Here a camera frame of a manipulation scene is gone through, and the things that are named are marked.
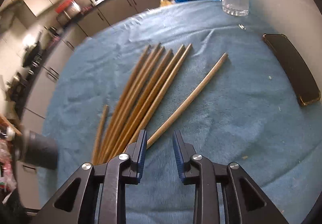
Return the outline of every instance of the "smartphone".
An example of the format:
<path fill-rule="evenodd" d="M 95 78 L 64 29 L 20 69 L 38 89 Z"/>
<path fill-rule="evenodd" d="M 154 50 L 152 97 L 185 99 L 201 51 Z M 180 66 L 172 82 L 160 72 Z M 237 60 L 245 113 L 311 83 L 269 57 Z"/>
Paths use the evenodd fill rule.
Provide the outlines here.
<path fill-rule="evenodd" d="M 283 34 L 264 34 L 264 42 L 269 46 L 284 69 L 297 101 L 306 106 L 321 98 L 321 92 L 299 52 Z"/>

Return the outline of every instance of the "wooden dowel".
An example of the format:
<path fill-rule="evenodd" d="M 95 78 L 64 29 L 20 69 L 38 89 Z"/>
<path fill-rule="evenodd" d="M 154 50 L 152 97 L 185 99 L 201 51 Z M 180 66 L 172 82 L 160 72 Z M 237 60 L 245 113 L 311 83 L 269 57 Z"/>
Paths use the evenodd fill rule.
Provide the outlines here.
<path fill-rule="evenodd" d="M 101 142 L 101 137 L 102 137 L 103 128 L 104 128 L 104 125 L 106 122 L 108 110 L 109 110 L 108 105 L 104 105 L 102 116 L 99 121 L 99 126 L 97 127 L 96 138 L 95 138 L 93 152 L 92 152 L 91 162 L 93 165 L 97 165 L 97 159 L 98 159 L 98 155 L 99 155 L 99 145 Z"/>
<path fill-rule="evenodd" d="M 179 48 L 179 50 L 177 51 L 177 53 L 174 55 L 174 57 L 171 59 L 170 63 L 167 65 L 167 67 L 163 71 L 161 77 L 159 78 L 159 80 L 157 81 L 157 83 L 153 87 L 152 91 L 150 92 L 149 96 L 145 100 L 145 102 L 144 102 L 143 106 L 141 107 L 140 111 L 136 115 L 134 121 L 132 122 L 132 124 L 130 126 L 130 129 L 127 131 L 125 136 L 121 139 L 121 142 L 120 142 L 120 144 L 118 146 L 118 151 L 116 153 L 122 152 L 123 149 L 126 147 L 126 145 L 128 144 L 129 140 L 131 139 L 131 137 L 133 136 L 134 132 L 136 131 L 138 125 L 141 123 L 143 117 L 145 116 L 147 110 L 151 106 L 151 103 L 154 101 L 155 97 L 159 93 L 160 89 L 162 88 L 163 84 L 167 80 L 169 74 L 171 73 L 171 71 L 173 70 L 174 66 L 179 61 L 179 59 L 182 56 L 184 51 L 185 51 L 185 46 L 182 45 Z"/>
<path fill-rule="evenodd" d="M 155 69 L 150 81 L 148 82 L 148 84 L 146 85 L 146 87 L 144 88 L 144 91 L 142 92 L 139 100 L 137 101 L 135 107 L 133 108 L 131 115 L 129 116 L 125 126 L 122 129 L 122 132 L 119 136 L 119 138 L 117 139 L 115 146 L 111 152 L 111 157 L 115 157 L 117 154 L 117 150 L 118 147 L 122 141 L 122 139 L 125 137 L 126 132 L 130 129 L 130 126 L 132 124 L 132 122 L 134 121 L 135 117 L 137 116 L 138 112 L 140 111 L 140 109 L 142 108 L 145 100 L 147 99 L 148 95 L 150 94 L 151 90 L 153 89 L 154 85 L 157 83 L 158 79 L 160 78 L 160 76 L 162 75 L 163 71 L 165 70 L 167 64 L 169 63 L 169 61 L 173 58 L 173 51 L 169 50 L 166 55 L 163 57 L 163 59 L 160 61 L 160 64 L 157 66 L 157 68 Z"/>
<path fill-rule="evenodd" d="M 115 120 L 117 118 L 117 115 L 120 111 L 120 108 L 122 106 L 122 104 L 124 103 L 125 101 L 125 98 L 126 96 L 128 95 L 128 92 L 131 88 L 131 86 L 133 85 L 135 79 L 137 78 L 137 75 L 139 74 L 140 70 L 142 69 L 142 66 L 143 66 L 143 63 L 145 62 L 147 56 L 148 56 L 148 53 L 149 53 L 149 49 L 150 49 L 150 45 L 147 45 L 142 53 L 142 55 L 140 56 L 140 59 L 139 61 L 137 62 L 136 66 L 134 67 L 129 79 L 128 79 L 128 82 L 126 83 L 124 89 L 123 89 L 123 92 L 120 96 L 120 99 L 114 109 L 114 112 L 113 112 L 113 115 L 112 115 L 112 118 L 109 122 L 109 125 L 107 127 L 107 130 L 105 132 L 105 135 L 104 135 L 104 138 L 101 142 L 101 147 L 104 147 L 107 143 L 108 143 L 108 140 L 109 140 L 109 135 L 111 133 L 111 130 L 112 130 L 112 127 L 114 126 L 115 124 Z M 99 153 L 99 157 L 98 157 L 98 162 L 99 162 L 99 158 L 101 157 L 101 152 L 102 152 L 102 149 L 100 150 L 100 153 Z"/>
<path fill-rule="evenodd" d="M 162 49 L 158 51 L 158 47 L 157 47 L 151 52 L 153 59 L 149 63 L 148 68 L 142 74 L 142 77 L 141 77 L 139 83 L 137 84 L 137 86 L 135 87 L 134 91 L 130 92 L 130 98 L 125 100 L 125 108 L 122 110 L 122 112 L 120 112 L 120 119 L 116 122 L 115 130 L 111 134 L 109 145 L 107 145 L 105 152 L 103 153 L 102 163 L 107 162 L 109 159 L 111 159 L 110 153 L 115 145 L 117 138 L 119 137 L 119 135 L 122 131 L 122 128 L 128 118 L 128 115 L 130 114 L 131 109 L 132 109 L 135 101 L 137 100 L 138 95 L 140 94 L 146 80 L 148 79 L 151 71 L 153 70 L 154 66 L 158 62 L 161 55 L 163 54 L 164 50 L 165 50 L 165 48 L 162 47 Z"/>
<path fill-rule="evenodd" d="M 228 54 L 224 53 L 216 65 L 210 70 L 207 76 L 201 81 L 201 83 L 195 88 L 195 90 L 187 97 L 187 99 L 177 108 L 177 110 L 167 119 L 165 123 L 149 138 L 147 148 L 157 141 L 157 139 L 176 121 L 176 119 L 184 112 L 184 110 L 190 105 L 190 103 L 198 96 L 198 94 L 204 89 L 211 78 L 220 69 L 222 64 L 227 59 Z"/>
<path fill-rule="evenodd" d="M 17 136 L 19 136 L 19 137 L 22 136 L 22 133 L 19 130 L 17 130 L 16 127 L 14 125 L 12 125 L 10 123 L 10 121 L 7 120 L 7 118 L 4 115 L 2 115 L 1 113 L 0 113 L 0 124 L 4 125 L 5 127 L 10 126 L 14 130 L 14 132 L 16 133 Z"/>
<path fill-rule="evenodd" d="M 186 50 L 184 51 L 183 55 L 179 59 L 178 63 L 174 67 L 173 71 L 171 72 L 170 76 L 168 77 L 168 79 L 164 83 L 164 85 L 163 85 L 162 89 L 160 90 L 159 94 L 157 95 L 156 99 L 153 101 L 153 103 L 150 106 L 148 112 L 146 113 L 146 115 L 144 116 L 143 120 L 141 121 L 140 125 L 136 129 L 136 131 L 135 131 L 134 135 L 132 136 L 131 140 L 129 141 L 129 143 L 135 142 L 137 137 L 138 137 L 138 135 L 139 135 L 140 130 L 144 129 L 146 127 L 146 125 L 148 124 L 149 120 L 151 119 L 153 113 L 155 112 L 155 110 L 159 106 L 161 100 L 163 99 L 163 97 L 164 97 L 166 91 L 168 90 L 168 88 L 170 87 L 172 81 L 174 80 L 178 70 L 180 69 L 183 61 L 185 60 L 185 58 L 188 55 L 188 53 L 189 53 L 191 48 L 192 48 L 192 44 L 189 44 L 187 46 Z"/>

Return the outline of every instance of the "countertop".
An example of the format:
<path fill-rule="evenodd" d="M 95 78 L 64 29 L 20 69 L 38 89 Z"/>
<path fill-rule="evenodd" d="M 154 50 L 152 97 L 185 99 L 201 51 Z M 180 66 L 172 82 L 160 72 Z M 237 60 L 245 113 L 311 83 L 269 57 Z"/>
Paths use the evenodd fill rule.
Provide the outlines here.
<path fill-rule="evenodd" d="M 42 66 L 45 64 L 45 62 L 47 61 L 48 57 L 50 56 L 50 54 L 53 52 L 53 50 L 55 49 L 55 47 L 58 45 L 58 43 L 62 40 L 62 38 L 67 34 L 67 32 L 74 26 L 76 25 L 82 18 L 84 18 L 86 15 L 88 15 L 90 12 L 92 12 L 93 10 L 95 10 L 97 7 L 99 7 L 100 5 L 102 5 L 103 3 L 107 2 L 108 0 L 97 0 L 95 3 L 92 4 L 92 8 L 89 9 L 86 12 L 83 13 L 79 13 L 77 14 L 75 17 L 73 17 L 66 25 L 64 25 L 63 31 L 60 34 L 59 37 L 53 39 L 50 42 L 50 45 L 44 50 L 44 53 L 42 55 L 42 59 L 41 62 L 39 64 L 38 69 L 36 69 L 34 71 L 34 75 L 32 76 L 32 78 L 29 80 L 24 94 L 22 96 L 22 98 L 20 98 L 20 100 L 16 103 L 16 111 L 17 111 L 17 115 L 19 118 L 21 118 L 25 104 L 27 102 L 28 96 L 30 94 L 31 89 L 33 88 L 33 84 L 35 83 L 35 81 L 37 80 L 38 74 L 42 68 Z"/>

